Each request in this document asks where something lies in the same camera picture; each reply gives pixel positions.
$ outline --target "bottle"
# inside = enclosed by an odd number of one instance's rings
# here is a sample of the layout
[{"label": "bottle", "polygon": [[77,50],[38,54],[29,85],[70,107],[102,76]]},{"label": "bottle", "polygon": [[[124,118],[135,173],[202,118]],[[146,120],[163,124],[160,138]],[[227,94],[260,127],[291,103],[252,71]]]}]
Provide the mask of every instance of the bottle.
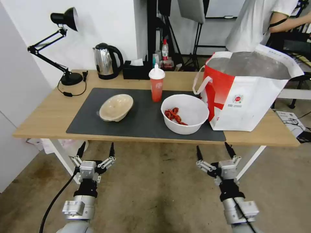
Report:
[{"label": "bottle", "polygon": [[165,73],[159,68],[158,64],[149,72],[149,78],[151,81],[151,97],[153,102],[159,102],[162,98],[162,87]]},{"label": "bottle", "polygon": [[155,67],[155,64],[156,64],[156,58],[155,58],[155,55],[152,56],[152,68]]},{"label": "bottle", "polygon": [[163,41],[163,46],[162,46],[162,59],[166,61],[168,59],[168,44],[166,39]]}]

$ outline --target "shopping bag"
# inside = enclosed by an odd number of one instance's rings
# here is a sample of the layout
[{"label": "shopping bag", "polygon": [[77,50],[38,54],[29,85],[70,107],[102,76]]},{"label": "shopping bag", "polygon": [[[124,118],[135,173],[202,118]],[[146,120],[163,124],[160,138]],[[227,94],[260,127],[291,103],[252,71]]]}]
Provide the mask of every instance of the shopping bag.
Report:
[{"label": "shopping bag", "polygon": [[304,75],[290,56],[263,45],[254,52],[216,52],[200,71],[193,92],[208,105],[213,130],[252,131],[288,80]]}]

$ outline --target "stained floor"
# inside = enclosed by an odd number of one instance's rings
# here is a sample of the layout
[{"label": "stained floor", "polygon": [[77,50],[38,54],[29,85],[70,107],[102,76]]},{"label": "stained floor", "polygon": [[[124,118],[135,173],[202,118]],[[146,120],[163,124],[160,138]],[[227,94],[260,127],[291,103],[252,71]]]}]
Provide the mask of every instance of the stained floor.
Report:
[{"label": "stained floor", "polygon": [[[277,107],[289,101],[278,100]],[[298,101],[298,116],[310,102]],[[302,119],[311,126],[311,115]],[[110,142],[90,142],[84,159],[103,160]],[[249,148],[234,147],[238,155]],[[204,159],[228,159],[224,146],[202,145]],[[116,142],[116,163],[98,185],[95,232],[226,233],[219,188],[195,166],[195,145]],[[240,180],[247,200],[260,210],[255,225],[263,232],[310,232],[311,144],[267,148]],[[69,179],[54,154],[43,152],[0,194],[0,232],[37,232],[50,201]],[[66,224],[62,207],[73,198],[72,182],[53,206],[45,232]]]}]

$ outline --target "desk lamp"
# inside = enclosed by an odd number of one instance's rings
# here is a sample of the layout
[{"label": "desk lamp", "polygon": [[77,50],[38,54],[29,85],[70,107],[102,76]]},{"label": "desk lamp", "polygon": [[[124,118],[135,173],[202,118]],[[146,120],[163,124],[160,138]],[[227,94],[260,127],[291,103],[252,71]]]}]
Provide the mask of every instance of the desk lamp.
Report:
[{"label": "desk lamp", "polygon": [[[83,80],[83,77],[79,73],[72,73],[68,70],[68,67],[62,66],[56,62],[51,61],[50,59],[46,58],[45,56],[41,55],[39,53],[40,50],[48,47],[49,45],[55,43],[56,41],[60,40],[61,38],[64,38],[67,33],[67,29],[64,28],[64,25],[67,25],[72,30],[77,30],[77,23],[78,23],[78,15],[77,11],[74,7],[69,8],[65,11],[64,14],[60,13],[52,13],[51,14],[51,20],[53,23],[56,23],[58,27],[60,28],[56,33],[53,33],[52,35],[48,36],[47,38],[39,41],[38,43],[31,45],[28,47],[28,52],[36,55],[37,57],[41,58],[42,60],[46,61],[47,63],[51,64],[52,66],[56,67],[57,69],[64,72],[61,82],[63,85],[71,86],[78,84]],[[43,43],[44,41],[48,40],[49,38],[57,35],[60,33],[60,37],[53,40],[52,42]]]}]

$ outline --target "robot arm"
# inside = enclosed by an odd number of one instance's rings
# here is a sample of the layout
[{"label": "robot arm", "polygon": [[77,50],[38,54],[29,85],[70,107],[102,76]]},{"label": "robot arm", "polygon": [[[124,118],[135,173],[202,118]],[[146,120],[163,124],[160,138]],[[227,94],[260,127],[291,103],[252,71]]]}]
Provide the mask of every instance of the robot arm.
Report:
[{"label": "robot arm", "polygon": [[232,226],[233,232],[256,232],[250,222],[255,221],[255,216],[259,210],[254,201],[245,201],[245,195],[240,192],[238,180],[236,179],[236,167],[241,160],[240,156],[236,156],[234,150],[225,143],[231,160],[225,160],[209,164],[203,161],[203,157],[199,146],[197,146],[197,162],[196,165],[214,178],[214,182],[219,186],[221,194],[220,200],[224,205],[224,215],[227,224]]},{"label": "robot arm", "polygon": [[80,186],[74,192],[73,201],[65,201],[62,212],[68,220],[57,233],[93,233],[89,226],[95,214],[95,199],[97,198],[97,184],[101,181],[101,174],[116,161],[113,143],[110,147],[109,157],[104,161],[82,161],[79,166]]}]

